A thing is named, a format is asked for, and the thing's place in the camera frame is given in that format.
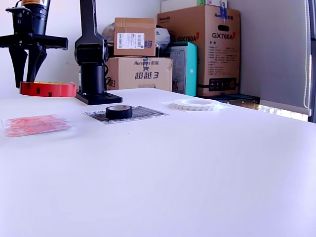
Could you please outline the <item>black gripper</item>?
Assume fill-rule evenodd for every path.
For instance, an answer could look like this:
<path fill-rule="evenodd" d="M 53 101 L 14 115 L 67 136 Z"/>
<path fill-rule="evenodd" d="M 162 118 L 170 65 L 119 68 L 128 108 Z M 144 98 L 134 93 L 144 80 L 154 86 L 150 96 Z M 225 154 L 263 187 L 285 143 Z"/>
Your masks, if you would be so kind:
<path fill-rule="evenodd" d="M 28 59 L 26 82 L 35 82 L 37 73 L 47 57 L 46 49 L 68 49 L 68 39 L 35 33 L 19 32 L 0 37 L 0 47 L 9 48 L 14 75 L 15 86 L 20 88 L 23 81 L 25 63 Z"/>

